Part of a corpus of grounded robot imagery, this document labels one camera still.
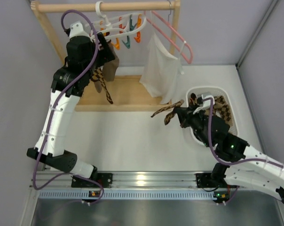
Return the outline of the plain brown sock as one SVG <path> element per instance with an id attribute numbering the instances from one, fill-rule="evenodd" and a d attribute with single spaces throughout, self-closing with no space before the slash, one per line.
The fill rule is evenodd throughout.
<path id="1" fill-rule="evenodd" d="M 103 77 L 108 82 L 114 81 L 117 68 L 119 67 L 119 57 L 115 53 L 114 46 L 111 43 L 109 43 L 109 47 L 115 59 L 105 63 L 103 66 L 103 70 L 102 70 Z"/>

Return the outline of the dark brown argyle sock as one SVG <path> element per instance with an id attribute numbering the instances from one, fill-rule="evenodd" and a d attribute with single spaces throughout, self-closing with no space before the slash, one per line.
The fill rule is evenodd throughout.
<path id="1" fill-rule="evenodd" d="M 95 89 L 98 93 L 101 93 L 101 90 L 104 89 L 107 101 L 110 104 L 113 104 L 113 100 L 111 98 L 109 91 L 107 90 L 107 86 L 105 84 L 105 79 L 102 73 L 102 69 L 100 67 L 94 70 L 92 77 L 91 77 L 91 81 L 94 83 Z"/>

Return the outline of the white round clip hanger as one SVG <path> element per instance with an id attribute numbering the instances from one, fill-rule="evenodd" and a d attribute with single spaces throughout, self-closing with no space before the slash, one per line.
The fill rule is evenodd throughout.
<path id="1" fill-rule="evenodd" d="M 106 41 L 119 50 L 120 44 L 123 43 L 127 49 L 131 47 L 131 39 L 133 36 L 136 42 L 141 41 L 141 30 L 147 23 L 147 17 L 141 12 L 133 12 L 121 16 L 108 18 L 100 9 L 103 1 L 95 4 L 95 12 L 100 18 L 94 22 L 98 34 L 103 34 Z"/>

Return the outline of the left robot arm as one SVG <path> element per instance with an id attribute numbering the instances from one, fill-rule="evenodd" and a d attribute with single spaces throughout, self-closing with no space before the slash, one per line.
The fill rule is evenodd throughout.
<path id="1" fill-rule="evenodd" d="M 64 149 L 67 128 L 75 106 L 85 87 L 100 77 L 96 69 L 114 60 L 114 55 L 102 33 L 97 35 L 99 47 L 88 36 L 70 38 L 66 45 L 64 65 L 53 76 L 50 104 L 46 121 L 36 145 L 27 150 L 27 156 L 64 173 L 92 178 L 97 168 L 78 159 L 75 153 Z"/>

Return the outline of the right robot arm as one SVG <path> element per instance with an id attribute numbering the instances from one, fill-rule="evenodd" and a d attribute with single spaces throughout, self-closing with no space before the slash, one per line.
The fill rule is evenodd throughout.
<path id="1" fill-rule="evenodd" d="M 284 164 L 257 150 L 229 132 L 220 117 L 193 108 L 176 110 L 180 126 L 189 127 L 195 137 L 210 148 L 217 160 L 213 181 L 235 187 L 251 188 L 268 194 L 284 204 Z"/>

